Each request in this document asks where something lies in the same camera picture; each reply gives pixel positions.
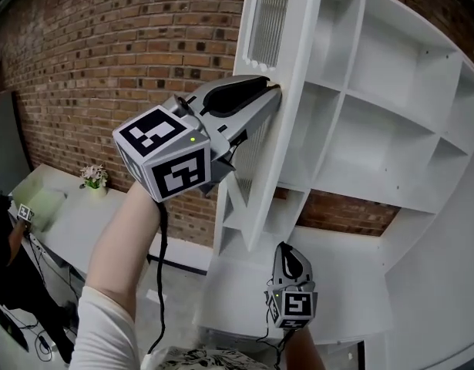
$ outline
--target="black clothing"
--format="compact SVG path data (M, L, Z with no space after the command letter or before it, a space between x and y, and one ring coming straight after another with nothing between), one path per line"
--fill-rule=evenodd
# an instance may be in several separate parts
M62 326L67 325L62 308L50 297L35 265L21 246L12 263L8 236L12 232L8 200L0 199L0 304L9 310L21 308L32 313L50 338L57 344L60 355L70 363L74 344Z

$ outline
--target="flower pot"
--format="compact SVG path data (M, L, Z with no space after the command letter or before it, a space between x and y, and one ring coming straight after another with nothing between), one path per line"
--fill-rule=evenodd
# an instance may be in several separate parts
M102 197L106 196L106 188L105 187L99 187L99 188L91 188L88 187L89 192L91 192L93 197L96 197L97 199L101 199Z

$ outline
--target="ribbed panel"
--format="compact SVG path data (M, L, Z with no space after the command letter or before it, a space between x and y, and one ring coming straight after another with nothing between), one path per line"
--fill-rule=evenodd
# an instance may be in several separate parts
M255 132L250 139L243 142L235 152L234 166L237 169L235 175L237 177L238 186L242 193L242 197L247 203L249 200L252 180L257 166L257 161L261 155L261 146L266 136L269 119Z
M257 0L249 57L276 67L288 0Z

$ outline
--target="person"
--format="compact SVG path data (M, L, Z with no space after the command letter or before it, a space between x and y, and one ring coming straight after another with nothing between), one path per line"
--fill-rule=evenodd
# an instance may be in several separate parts
M0 196L0 304L8 310L20 308L33 314L56 343L63 361L69 364L74 344L62 326L69 326L70 310L59 307L50 297L22 246L25 221L18 220L12 227L8 215L10 205L7 196Z
M160 212L137 182L96 243L79 300L79 330L72 370L134 370L140 358L134 330L136 287L160 225ZM324 370L307 328L285 345L288 370ZM143 360L143 370L267 369L237 351L164 348Z

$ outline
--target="gray wall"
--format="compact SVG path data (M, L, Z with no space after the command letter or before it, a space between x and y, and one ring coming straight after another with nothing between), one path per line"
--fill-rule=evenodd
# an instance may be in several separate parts
M12 191L30 173L16 125L12 94L0 94L0 190Z

